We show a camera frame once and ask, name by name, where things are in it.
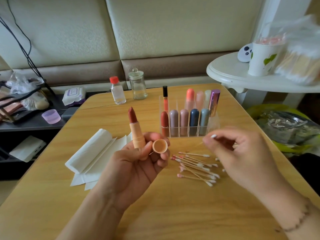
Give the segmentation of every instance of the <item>bracelet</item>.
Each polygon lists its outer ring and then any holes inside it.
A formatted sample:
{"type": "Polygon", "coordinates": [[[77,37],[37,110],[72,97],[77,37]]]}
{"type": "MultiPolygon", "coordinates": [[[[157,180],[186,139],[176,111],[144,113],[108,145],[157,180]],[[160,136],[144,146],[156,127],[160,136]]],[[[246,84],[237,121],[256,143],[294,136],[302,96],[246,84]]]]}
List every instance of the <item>bracelet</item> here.
{"type": "Polygon", "coordinates": [[[310,199],[307,198],[307,200],[308,200],[308,203],[305,204],[306,210],[302,211],[302,217],[299,218],[299,223],[297,223],[295,226],[290,227],[290,228],[282,228],[282,227],[280,227],[280,230],[282,230],[284,232],[292,232],[294,230],[297,230],[302,225],[302,223],[305,221],[307,216],[310,215],[310,207],[309,207],[310,199]]]}

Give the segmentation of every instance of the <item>hand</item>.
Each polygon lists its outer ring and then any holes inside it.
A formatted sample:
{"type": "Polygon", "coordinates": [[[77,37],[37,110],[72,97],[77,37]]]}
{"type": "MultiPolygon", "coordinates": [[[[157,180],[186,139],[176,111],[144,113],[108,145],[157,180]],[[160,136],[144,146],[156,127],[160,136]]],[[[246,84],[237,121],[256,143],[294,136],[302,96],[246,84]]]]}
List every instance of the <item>hand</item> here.
{"type": "Polygon", "coordinates": [[[203,143],[219,158],[228,175],[258,198],[278,192],[288,184],[260,133],[218,129],[206,135],[203,143]],[[238,144],[236,149],[232,147],[234,142],[238,144]]]}
{"type": "Polygon", "coordinates": [[[144,133],[144,137],[144,148],[135,149],[131,141],[122,150],[116,151],[94,187],[94,190],[103,191],[108,197],[111,194],[114,207],[121,214],[143,195],[158,173],[168,165],[170,151],[155,153],[152,143],[164,139],[170,146],[169,139],[156,132],[144,133]]]}

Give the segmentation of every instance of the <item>white panda-faced object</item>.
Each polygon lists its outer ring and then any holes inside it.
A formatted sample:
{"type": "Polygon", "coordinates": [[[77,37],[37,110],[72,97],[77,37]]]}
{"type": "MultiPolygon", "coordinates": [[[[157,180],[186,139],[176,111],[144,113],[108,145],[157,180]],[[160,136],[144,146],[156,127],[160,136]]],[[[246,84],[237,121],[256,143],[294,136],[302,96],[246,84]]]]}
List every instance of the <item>white panda-faced object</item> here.
{"type": "Polygon", "coordinates": [[[238,52],[238,60],[241,62],[249,62],[252,53],[252,43],[243,46],[238,52]]]}

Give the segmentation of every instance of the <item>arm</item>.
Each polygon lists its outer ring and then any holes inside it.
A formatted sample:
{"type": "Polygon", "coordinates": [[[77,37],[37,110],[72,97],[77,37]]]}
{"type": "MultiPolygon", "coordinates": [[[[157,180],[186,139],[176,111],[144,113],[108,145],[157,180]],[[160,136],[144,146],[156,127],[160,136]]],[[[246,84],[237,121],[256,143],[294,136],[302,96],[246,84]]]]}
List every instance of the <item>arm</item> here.
{"type": "Polygon", "coordinates": [[[228,175],[270,211],[290,240],[320,239],[319,209],[281,175],[262,135],[219,129],[205,136],[203,142],[228,175]],[[234,142],[238,144],[236,149],[232,147],[234,142]]]}
{"type": "Polygon", "coordinates": [[[159,133],[144,134],[147,144],[134,149],[132,142],[110,158],[97,185],[59,234],[56,240],[109,240],[125,210],[148,189],[168,165],[170,151],[151,153],[152,142],[168,138],[159,133]]]}

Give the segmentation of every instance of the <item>black lip gloss cap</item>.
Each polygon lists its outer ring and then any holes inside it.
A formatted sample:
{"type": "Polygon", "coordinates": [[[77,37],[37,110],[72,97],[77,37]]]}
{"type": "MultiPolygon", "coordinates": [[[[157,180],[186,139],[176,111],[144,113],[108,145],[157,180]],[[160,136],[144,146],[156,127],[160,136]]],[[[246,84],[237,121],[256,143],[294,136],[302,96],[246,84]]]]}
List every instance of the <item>black lip gloss cap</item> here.
{"type": "Polygon", "coordinates": [[[163,97],[167,97],[168,96],[168,87],[167,86],[163,86],[162,90],[163,90],[163,97]]]}

